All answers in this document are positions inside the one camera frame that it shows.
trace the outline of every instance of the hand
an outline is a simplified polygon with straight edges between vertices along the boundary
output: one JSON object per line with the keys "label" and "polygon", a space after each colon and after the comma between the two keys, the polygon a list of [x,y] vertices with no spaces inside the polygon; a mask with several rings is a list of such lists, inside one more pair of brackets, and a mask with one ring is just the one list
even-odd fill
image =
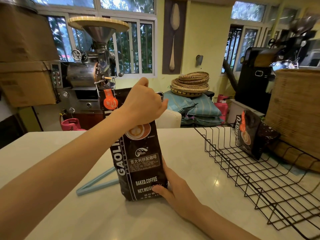
{"label": "hand", "polygon": [[191,222],[195,222],[204,206],[192,192],[187,182],[180,178],[171,168],[167,167],[163,157],[162,162],[172,191],[167,190],[161,185],[153,186],[152,190],[165,198],[180,216]]}
{"label": "hand", "polygon": [[148,88],[149,81],[142,77],[131,88],[124,104],[120,109],[131,116],[133,125],[148,124],[159,118],[168,107],[168,99],[161,102],[161,96],[152,88]]}

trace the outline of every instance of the yellow-green wall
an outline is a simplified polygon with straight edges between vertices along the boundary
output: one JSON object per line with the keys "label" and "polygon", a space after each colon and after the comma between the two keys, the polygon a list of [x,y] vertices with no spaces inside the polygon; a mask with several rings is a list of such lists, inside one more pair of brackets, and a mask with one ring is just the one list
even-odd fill
{"label": "yellow-green wall", "polygon": [[[248,2],[274,3],[282,0],[241,0]],[[286,0],[287,5],[300,8],[319,6],[320,0]],[[169,90],[171,80],[178,75],[162,74],[162,49],[163,49],[163,26],[164,26],[165,0],[156,0],[157,8],[157,78],[149,79],[149,87],[155,91],[166,92]],[[221,76],[223,56],[226,48],[227,37],[231,24],[232,7],[218,6],[208,3],[188,1],[186,14],[186,30],[184,40],[184,51],[182,59],[182,74],[195,71],[205,71],[210,74],[210,91],[217,94],[224,93],[226,88],[228,95],[232,89],[227,86],[228,79]],[[320,30],[320,24],[314,28]],[[203,55],[200,68],[195,67],[196,56]],[[116,78],[117,88],[133,86],[137,79]]]}

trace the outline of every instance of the brand logo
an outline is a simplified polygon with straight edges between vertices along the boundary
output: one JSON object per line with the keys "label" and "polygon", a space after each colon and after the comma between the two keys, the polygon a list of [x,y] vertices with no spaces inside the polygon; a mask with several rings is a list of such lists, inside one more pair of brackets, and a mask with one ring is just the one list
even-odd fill
{"label": "brand logo", "polygon": [[241,115],[237,115],[234,122],[234,128],[235,128],[235,142],[237,145],[239,145],[239,126],[241,123]]}
{"label": "brand logo", "polygon": [[146,148],[139,148],[138,150],[136,150],[136,156],[139,157],[140,155],[146,154],[147,151],[148,149]]}

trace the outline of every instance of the forearm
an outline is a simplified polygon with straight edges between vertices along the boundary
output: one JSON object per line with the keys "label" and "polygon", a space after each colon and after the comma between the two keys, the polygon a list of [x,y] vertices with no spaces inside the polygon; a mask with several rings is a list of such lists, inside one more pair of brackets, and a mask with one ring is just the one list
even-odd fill
{"label": "forearm", "polygon": [[192,222],[214,240],[259,240],[208,206],[201,206]]}
{"label": "forearm", "polygon": [[130,115],[115,110],[0,189],[0,239],[25,238],[132,127]]}

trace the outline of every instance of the window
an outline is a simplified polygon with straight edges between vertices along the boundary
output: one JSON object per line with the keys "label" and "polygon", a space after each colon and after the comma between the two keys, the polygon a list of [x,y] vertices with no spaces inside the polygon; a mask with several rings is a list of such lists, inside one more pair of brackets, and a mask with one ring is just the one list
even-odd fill
{"label": "window", "polygon": [[154,13],[154,0],[100,0],[105,9]]}
{"label": "window", "polygon": [[116,33],[119,69],[123,73],[139,73],[137,23],[128,22],[127,32]]}
{"label": "window", "polygon": [[72,28],[72,33],[77,50],[89,51],[91,49],[92,38],[87,32]]}
{"label": "window", "polygon": [[140,24],[142,73],[152,73],[152,25]]}
{"label": "window", "polygon": [[[242,46],[240,49],[240,53],[238,54],[239,57],[244,56],[246,53],[246,50],[249,47],[254,46],[254,42],[256,41],[257,33],[258,33],[258,29],[249,29],[249,28],[245,29]],[[241,68],[242,68],[242,64],[240,64],[240,59],[238,59],[237,64],[238,65],[237,65],[237,68],[235,71],[240,72]]]}
{"label": "window", "polygon": [[233,5],[231,18],[261,22],[265,5],[236,1]]}
{"label": "window", "polygon": [[[278,39],[278,35],[279,35],[279,31],[276,31],[275,32],[275,35],[274,35],[274,39],[276,40],[276,39]],[[266,35],[266,40],[264,41],[264,46],[263,47],[265,47],[265,48],[269,48],[270,46],[269,46],[269,41],[271,40],[271,30],[269,30],[268,31],[268,33],[267,33],[267,35]]]}
{"label": "window", "polygon": [[42,5],[68,5],[68,6],[80,6],[80,7],[94,7],[93,0],[33,0],[35,3]]}
{"label": "window", "polygon": [[[234,72],[241,72],[240,58],[250,47],[270,48],[273,22],[277,18],[278,6],[236,1],[231,12],[231,26],[226,44],[225,59]],[[289,24],[298,13],[298,8],[284,8],[274,39],[286,41],[293,36]]]}
{"label": "window", "polygon": [[[271,7],[270,14],[269,14],[269,19],[268,19],[270,22],[274,22],[276,20],[277,14],[278,14],[278,9],[279,9],[278,6],[277,7],[275,7],[275,6]],[[294,18],[296,17],[297,12],[298,11],[295,10],[295,9],[284,8],[283,11],[282,11],[279,23],[280,24],[290,24],[290,22],[292,20],[294,20]]]}
{"label": "window", "polygon": [[242,28],[235,27],[232,25],[230,26],[224,58],[229,63],[231,69],[233,69],[235,65],[241,32],[242,32]]}
{"label": "window", "polygon": [[66,19],[59,16],[47,17],[53,35],[54,43],[57,47],[60,60],[74,61],[71,56],[70,38],[66,26]]}

